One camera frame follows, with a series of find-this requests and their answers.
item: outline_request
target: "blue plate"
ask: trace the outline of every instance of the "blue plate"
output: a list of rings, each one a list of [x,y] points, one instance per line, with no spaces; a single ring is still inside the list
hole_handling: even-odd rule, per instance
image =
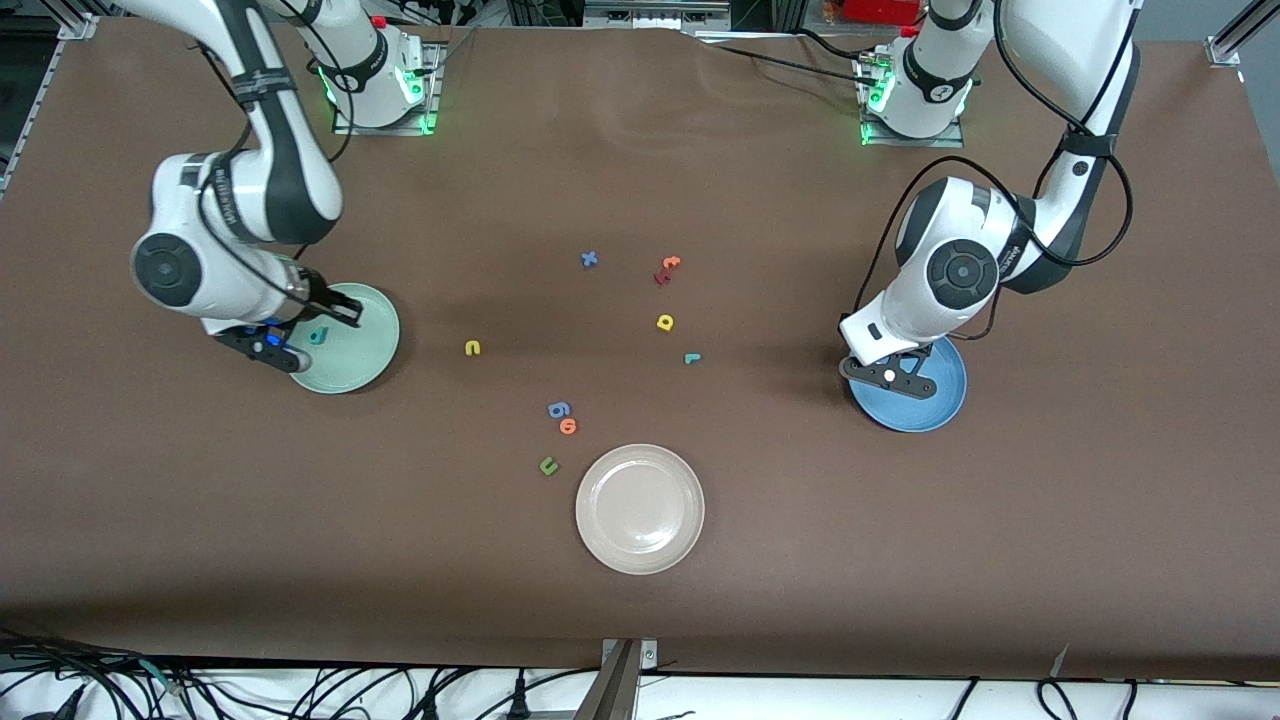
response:
[[[902,369],[914,370],[915,360],[904,360]],[[960,351],[947,338],[933,343],[933,354],[920,374],[932,379],[938,391],[928,400],[916,400],[858,380],[847,380],[854,401],[872,420],[901,433],[927,433],[946,425],[964,405],[969,388]]]

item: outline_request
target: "black cable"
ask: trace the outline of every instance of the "black cable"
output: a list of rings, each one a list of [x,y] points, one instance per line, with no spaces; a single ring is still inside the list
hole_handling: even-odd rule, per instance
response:
[[[906,190],[904,190],[902,195],[897,197],[897,202],[893,204],[893,211],[888,214],[888,222],[884,223],[884,232],[881,233],[881,240],[876,243],[876,252],[872,254],[872,261],[867,268],[867,277],[863,278],[863,284],[858,288],[858,297],[854,300],[854,311],[861,310],[863,307],[863,296],[867,295],[867,287],[872,284],[872,275],[876,273],[876,264],[879,263],[881,251],[884,250],[884,243],[888,242],[888,233],[893,229],[893,220],[896,220],[897,214],[902,211],[902,205],[906,204],[906,199],[911,195],[911,191],[915,190],[915,186],[920,182],[920,178],[923,178],[925,173],[945,161],[946,158],[941,158],[925,165],[919,173],[915,173],[911,182],[906,184]]]
[[[951,711],[950,720],[960,720],[960,714],[964,712],[964,706],[969,702],[969,696],[973,694],[973,689],[978,687],[978,676],[974,675],[969,678],[969,684],[965,687],[964,692],[960,693],[960,701],[956,702],[956,708]]]
[[[241,150],[243,150],[243,146],[244,146],[243,141],[244,141],[244,135],[241,136],[241,140],[237,141],[236,145],[232,146],[232,149],[227,151],[227,154],[232,155],[232,156],[237,155]],[[228,255],[230,255],[236,260],[236,263],[239,264],[241,268],[243,268],[251,275],[253,275],[255,278],[257,278],[266,287],[269,287],[273,291],[280,293],[282,296],[287,297],[288,300],[292,300],[293,302],[297,302],[298,305],[301,305],[301,306],[311,310],[312,313],[317,313],[320,315],[325,315],[325,316],[332,318],[334,320],[338,320],[339,323],[343,323],[343,324],[349,324],[349,318],[344,318],[344,316],[339,315],[338,313],[333,311],[332,309],[325,307],[324,305],[319,305],[316,302],[312,302],[311,300],[308,300],[306,297],[302,297],[302,296],[300,296],[300,295],[297,295],[297,293],[294,293],[294,292],[292,292],[289,290],[285,290],[284,287],[280,287],[279,283],[276,283],[271,278],[266,277],[265,273],[262,273],[261,270],[259,270],[257,268],[255,268],[253,265],[251,265],[248,263],[248,260],[241,258],[239,252],[236,252],[232,249],[232,246],[228,245],[227,241],[223,240],[220,234],[218,234],[218,232],[214,229],[212,224],[210,224],[210,222],[209,222],[209,215],[205,213],[205,192],[210,187],[212,187],[212,183],[214,183],[214,172],[212,172],[212,168],[210,168],[209,173],[205,176],[205,179],[200,183],[200,190],[196,192],[196,195],[197,195],[197,197],[196,197],[196,215],[200,217],[200,224],[204,225],[205,232],[207,232],[209,236],[214,238],[214,242],[216,242],[218,246],[221,247],[224,252],[227,252]]]
[[[6,633],[15,634],[12,630],[6,630]],[[61,652],[61,650],[55,648],[38,638],[26,638],[26,639],[28,642],[35,643],[36,652],[45,653],[59,662],[70,665],[82,674],[92,678],[95,682],[97,682],[97,684],[102,685],[102,689],[105,689],[108,696],[111,698],[111,705],[115,708],[116,720],[124,720],[124,715],[122,712],[122,703],[125,708],[128,708],[129,714],[133,715],[134,720],[146,720],[142,716],[142,712],[138,710],[138,707],[129,698],[129,696],[120,688],[120,685],[116,684],[110,678],[108,678],[106,674],[102,673],[100,669],[93,667],[92,665],[81,659],[73,659],[67,653]]]
[[[760,55],[759,53],[751,53],[750,50],[739,50],[737,47],[726,47],[723,45],[716,45],[726,53],[732,53],[735,55],[742,55],[744,58],[754,58],[756,60],[764,60],[765,63],[773,63],[776,65],[783,65],[787,68],[795,68],[797,70],[805,70],[809,73],[817,73],[819,76],[835,77],[840,79],[847,79],[849,82],[858,85],[876,85],[876,81],[869,77],[855,77],[845,73],[837,73],[832,70],[826,70],[823,68],[814,68],[813,65],[803,65],[800,63],[792,63],[791,60],[783,60],[781,58],[771,58],[769,55]]]
[[[995,1],[995,8],[993,8],[995,12],[992,13],[992,29],[995,31],[996,51],[1000,53],[1000,59],[1005,63],[1005,67],[1009,68],[1009,72],[1014,76],[1014,79],[1018,81],[1018,85],[1023,86],[1023,90],[1030,94],[1032,97],[1038,100],[1041,105],[1044,105],[1055,115],[1066,120],[1066,124],[1071,126],[1073,129],[1075,129],[1079,133],[1087,135],[1089,137],[1094,137],[1094,133],[1089,131],[1089,128],[1084,127],[1084,123],[1082,123],[1079,118],[1071,115],[1061,106],[1059,106],[1057,102],[1053,102],[1052,100],[1046,97],[1043,92],[1037,90],[1036,86],[1033,86],[1030,81],[1027,79],[1027,76],[1023,74],[1023,70],[1019,69],[1016,64],[1014,64],[1012,58],[1010,58],[1009,55],[1009,49],[1005,47],[1005,37],[1004,37],[1005,33],[1001,22],[1001,15],[1005,3],[1004,0],[993,0],[993,1]]]
[[[996,292],[991,296],[991,307],[987,309],[987,327],[982,328],[978,334],[964,334],[964,333],[947,333],[951,340],[960,340],[964,342],[974,342],[982,340],[991,334],[991,328],[996,327],[996,306],[1000,305],[1000,291],[1005,290],[1005,286],[997,284]]]
[[[35,670],[35,671],[32,671],[32,673],[28,673],[28,674],[27,674],[26,676],[23,676],[23,678],[19,678],[19,679],[18,679],[18,680],[15,680],[15,682],[14,682],[14,683],[13,683],[12,685],[9,685],[9,687],[6,687],[5,689],[0,691],[0,697],[4,697],[4,696],[6,696],[6,694],[9,694],[9,691],[12,691],[12,689],[17,688],[18,685],[20,685],[20,684],[26,683],[27,680],[29,680],[29,679],[32,679],[32,678],[36,678],[36,676],[38,676],[38,675],[44,675],[45,673],[47,673],[47,670]]]
[[[372,671],[372,667],[360,667],[360,669],[355,670],[351,675],[347,675],[346,678],[343,678],[343,679],[338,680],[337,683],[329,685],[329,689],[326,689],[325,692],[320,693],[319,697],[312,697],[311,703],[307,706],[307,711],[303,714],[303,716],[305,717],[311,717],[311,714],[315,712],[316,710],[319,710],[320,703],[324,702],[324,698],[332,696],[342,685],[344,685],[344,684],[355,680],[360,675],[364,675],[365,673],[370,673],[370,671]],[[333,678],[337,674],[338,674],[338,671],[334,670],[334,673],[332,675],[329,675],[329,678]]]
[[[325,42],[324,36],[320,35],[319,32],[316,32],[316,28],[315,28],[314,24],[311,24],[311,20],[308,20],[305,17],[302,17],[302,14],[298,10],[294,10],[293,5],[291,5],[288,0],[280,0],[280,4],[284,5],[284,9],[287,9],[291,13],[293,13],[293,17],[297,18],[298,22],[301,22],[302,24],[305,24],[307,27],[307,29],[311,31],[311,35],[314,35],[316,37],[316,40],[320,41],[320,46],[324,47],[325,54],[329,55],[329,67],[332,67],[332,68],[340,67],[339,63],[338,63],[338,55],[334,54],[333,49],[329,47],[329,44]],[[347,135],[344,135],[342,137],[342,145],[339,145],[338,150],[333,155],[329,156],[329,164],[330,165],[333,163],[335,163],[338,160],[338,158],[342,158],[342,154],[347,151],[347,146],[351,145],[352,132],[357,127],[356,126],[356,96],[355,96],[355,94],[352,91],[346,90],[346,88],[343,88],[343,92],[347,94],[347,110],[349,113],[347,115],[347,123],[351,127],[347,129]]]
[[[367,693],[369,691],[376,688],[381,683],[385,683],[387,680],[390,680],[392,678],[394,678],[394,676],[397,676],[399,674],[404,674],[406,676],[408,676],[408,670],[404,669],[404,667],[399,667],[397,670],[393,670],[393,671],[383,675],[381,678],[378,678],[372,683],[369,683],[367,685],[364,687],[364,689],[361,689],[360,692],[357,692],[357,693],[352,694],[349,698],[347,698],[347,702],[339,705],[338,710],[334,711],[333,717],[330,720],[339,720],[342,717],[343,712],[346,712],[348,707],[351,707],[352,705],[355,705],[356,701],[358,701],[361,697],[364,697],[365,693]]]
[[[1048,701],[1044,700],[1044,688],[1053,688],[1055,691],[1057,691],[1057,697],[1062,698],[1062,705],[1066,706],[1068,715],[1071,717],[1071,720],[1079,720],[1079,717],[1075,716],[1075,707],[1073,707],[1071,701],[1068,700],[1066,692],[1062,689],[1062,685],[1059,685],[1057,680],[1051,680],[1051,679],[1044,679],[1036,683],[1036,700],[1039,701],[1041,708],[1044,710],[1046,715],[1048,715],[1053,720],[1062,720],[1062,717],[1059,716],[1059,714],[1050,710]]]
[[[1080,123],[1088,123],[1089,118],[1093,117],[1093,111],[1098,109],[1102,102],[1102,96],[1107,92],[1107,86],[1116,77],[1116,70],[1120,69],[1120,60],[1124,60],[1124,51],[1129,46],[1129,41],[1133,40],[1133,29],[1138,27],[1138,10],[1132,10],[1129,13],[1129,24],[1124,28],[1124,36],[1120,38],[1120,50],[1116,56],[1111,60],[1111,67],[1107,69],[1107,76],[1102,81],[1102,86],[1098,87],[1098,94],[1093,96],[1093,102],[1089,102],[1089,109],[1084,111],[1080,118]]]
[[[1120,712],[1120,720],[1129,720],[1129,714],[1133,712],[1133,703],[1138,700],[1138,680],[1130,678],[1125,680],[1129,685],[1129,697],[1124,701],[1124,711]]]
[[[439,697],[444,688],[452,685],[460,679],[475,673],[479,667],[458,667],[449,676],[435,684],[435,676],[431,678],[431,685],[428,687],[426,692],[422,694],[422,700],[417,701],[413,707],[410,707],[408,712],[404,714],[403,720],[415,720],[420,712],[430,714],[435,707],[435,698]],[[436,676],[439,676],[439,670],[436,670]]]
[[[559,680],[561,678],[568,678],[570,675],[581,675],[582,673],[595,673],[598,670],[599,670],[599,667],[579,667],[577,670],[564,670],[563,673],[556,673],[554,675],[548,675],[548,676],[545,676],[545,678],[543,678],[540,680],[534,680],[532,683],[529,683],[527,685],[525,685],[525,692],[529,692],[529,691],[536,688],[538,685],[545,685],[547,683],[550,683],[553,680]],[[488,710],[485,710],[480,715],[476,715],[476,720],[484,720],[485,717],[489,716],[490,712],[498,710],[503,705],[507,705],[515,697],[516,697],[516,693],[511,693],[509,696],[499,700],[498,702],[495,702],[492,706],[489,706]]]
[[[225,77],[223,77],[223,72],[218,69],[218,63],[214,61],[214,55],[212,53],[210,53],[209,47],[205,46],[204,42],[196,41],[196,49],[200,50],[201,55],[204,55],[205,63],[209,63],[209,69],[214,70],[214,74],[218,76],[218,82],[221,83],[223,90],[227,91],[227,95],[232,100],[236,100],[236,91],[232,90],[230,83],[227,82]]]
[[[244,698],[242,698],[239,696],[236,696],[230,691],[228,691],[227,688],[223,688],[221,685],[219,685],[218,683],[209,683],[209,687],[212,688],[214,691],[216,691],[218,693],[221,693],[223,697],[225,697],[227,700],[232,701],[233,703],[236,703],[236,705],[238,705],[241,707],[247,707],[250,710],[257,710],[260,712],[268,712],[268,714],[275,715],[278,717],[288,717],[289,720],[303,720],[300,715],[292,715],[287,710],[280,710],[279,707],[271,707],[269,705],[262,705],[262,703],[253,702],[251,700],[244,700]]]
[[[835,45],[827,42],[827,38],[824,38],[823,36],[805,27],[797,27],[792,29],[791,35],[803,35],[809,40],[813,40],[814,42],[820,45],[822,49],[826,50],[827,53],[831,53],[832,55],[837,58],[844,58],[846,60],[856,60],[858,56],[861,55],[863,53],[869,53],[876,49],[876,46],[872,45],[870,47],[867,47],[864,50],[841,50],[840,47],[836,47]]]

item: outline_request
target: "red object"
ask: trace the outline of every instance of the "red object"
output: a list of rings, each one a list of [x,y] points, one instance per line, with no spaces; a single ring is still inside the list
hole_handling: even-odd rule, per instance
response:
[[[845,0],[846,20],[886,26],[914,26],[920,0]]]

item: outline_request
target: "power cord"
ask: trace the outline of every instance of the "power cord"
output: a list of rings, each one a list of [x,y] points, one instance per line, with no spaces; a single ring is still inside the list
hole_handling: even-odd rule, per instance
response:
[[[422,694],[422,700],[417,701],[417,703],[415,703],[413,707],[404,714],[403,720],[416,720],[419,714],[422,715],[422,720],[436,720],[438,715],[435,710],[435,698],[444,692],[444,688],[452,685],[471,673],[475,673],[476,670],[479,670],[479,667],[460,667],[454,670],[453,674],[440,680],[439,684],[436,684],[436,679],[440,676],[442,670],[436,670],[435,675],[431,676],[431,683],[428,685],[426,693]]]
[[[577,670],[564,670],[563,673],[556,673],[554,675],[548,675],[545,678],[541,678],[539,680],[534,680],[532,683],[529,683],[529,685],[525,687],[525,691],[531,691],[531,689],[534,689],[534,688],[536,688],[539,685],[545,685],[547,683],[552,683],[554,680],[559,680],[561,678],[568,678],[570,675],[581,675],[582,673],[595,673],[598,670],[599,670],[599,667],[579,667]],[[509,696],[499,700],[498,702],[490,705],[484,712],[481,712],[480,715],[476,715],[476,720],[484,720],[485,717],[489,716],[490,712],[500,708],[503,705],[507,705],[508,702],[513,701],[515,698],[516,698],[516,693],[511,693]]]
[[[969,684],[965,685],[964,692],[960,693],[960,701],[956,702],[956,708],[951,711],[950,720],[960,720],[960,714],[964,712],[964,706],[969,702],[969,696],[973,694],[973,689],[978,687],[978,680],[979,678],[977,675],[969,678]]]
[[[1125,680],[1125,684],[1129,685],[1129,696],[1125,698],[1124,710],[1120,712],[1120,720],[1129,720],[1129,714],[1133,712],[1133,703],[1138,700],[1138,680],[1129,679]],[[1070,717],[1070,720],[1079,720],[1075,715],[1075,707],[1066,697],[1066,691],[1064,691],[1062,685],[1059,685],[1057,680],[1053,680],[1052,678],[1046,678],[1036,683],[1036,700],[1039,701],[1041,708],[1046,715],[1053,720],[1064,720],[1062,716],[1050,708],[1048,701],[1044,698],[1044,688],[1053,688],[1053,691],[1057,692],[1057,697],[1061,698],[1062,706],[1066,707],[1068,717]]]
[[[791,31],[791,35],[803,35],[803,36],[808,37],[809,40],[817,42],[827,53],[831,53],[832,55],[835,55],[837,58],[844,58],[846,60],[856,60],[858,56],[861,55],[863,53],[870,53],[872,50],[876,50],[874,45],[872,45],[870,47],[864,47],[863,50],[852,50],[852,51],[850,51],[850,50],[841,50],[840,47],[836,47],[835,45],[827,42],[827,38],[824,38],[823,36],[818,35],[817,32],[813,32],[812,29],[809,29],[806,27],[797,27],[797,28],[795,28],[795,29]]]
[[[520,669],[516,675],[516,689],[511,693],[511,710],[507,711],[507,720],[529,720],[532,715],[529,711],[529,702],[525,701],[525,669]]]
[[[874,79],[867,78],[867,77],[855,77],[855,76],[846,74],[846,73],[837,73],[837,72],[827,70],[827,69],[823,69],[823,68],[815,68],[813,65],[805,65],[805,64],[801,64],[801,63],[792,63],[791,60],[783,60],[781,58],[773,58],[773,56],[769,56],[769,55],[762,55],[759,53],[751,53],[750,50],[739,50],[737,47],[726,47],[723,45],[716,45],[716,47],[718,47],[718,49],[721,49],[721,50],[723,50],[726,53],[732,53],[735,55],[742,55],[744,58],[754,58],[756,60],[764,60],[765,63],[773,63],[776,65],[783,65],[783,67],[787,67],[787,68],[795,68],[797,70],[805,70],[808,73],[814,73],[814,74],[827,76],[827,77],[835,77],[835,78],[840,78],[840,79],[847,79],[849,82],[858,83],[858,85],[876,85]]]

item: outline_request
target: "metal bracket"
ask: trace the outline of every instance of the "metal bracket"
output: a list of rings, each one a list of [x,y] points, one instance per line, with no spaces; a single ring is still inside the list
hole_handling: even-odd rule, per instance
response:
[[[45,94],[49,92],[49,86],[54,82],[54,70],[58,69],[58,61],[63,59],[63,50],[67,49],[67,41],[59,41],[58,46],[54,47],[54,56],[49,59],[49,68],[45,69],[45,77],[40,81],[40,90],[36,91],[36,100],[31,104],[31,110],[27,111],[27,119],[22,123],[22,133],[18,136],[18,141],[13,143],[13,156],[9,158],[9,163],[4,167],[4,174],[0,176],[0,199],[4,199],[5,190],[9,188],[9,183],[13,181],[13,173],[18,169],[18,158],[22,156],[22,150],[27,146],[27,137],[31,135],[31,128],[36,124],[36,113],[40,111],[40,106],[45,102]]]
[[[920,375],[920,368],[924,368],[924,361],[932,352],[933,346],[925,345],[906,352],[895,352],[872,365],[860,365],[855,357],[845,357],[840,361],[840,374],[849,380],[872,384],[916,400],[928,400],[938,392],[938,384]],[[913,359],[915,366],[905,369],[902,360]]]
[[[632,720],[636,711],[636,691],[640,687],[640,662],[646,655],[645,641],[616,641],[595,675],[595,682],[586,691],[582,705],[573,714],[573,720]],[[658,659],[657,650],[653,660]]]
[[[97,31],[97,15],[90,13],[79,13],[79,20],[70,23],[63,22],[61,18],[58,22],[61,24],[58,29],[58,40],[88,40]]]
[[[1240,47],[1280,14],[1280,0],[1249,0],[1249,4],[1216,35],[1204,41],[1204,53],[1215,68],[1240,64]]]
[[[618,644],[618,641],[604,641],[603,650],[600,652],[600,665],[603,666],[609,660],[609,653],[613,652],[613,647]],[[653,670],[658,666],[658,638],[644,638],[640,641],[640,669]]]
[[[1217,44],[1213,42],[1216,38],[1211,35],[1204,38],[1204,54],[1208,56],[1208,64],[1215,68],[1234,68],[1240,64],[1240,54],[1231,53],[1225,58],[1219,55]]]

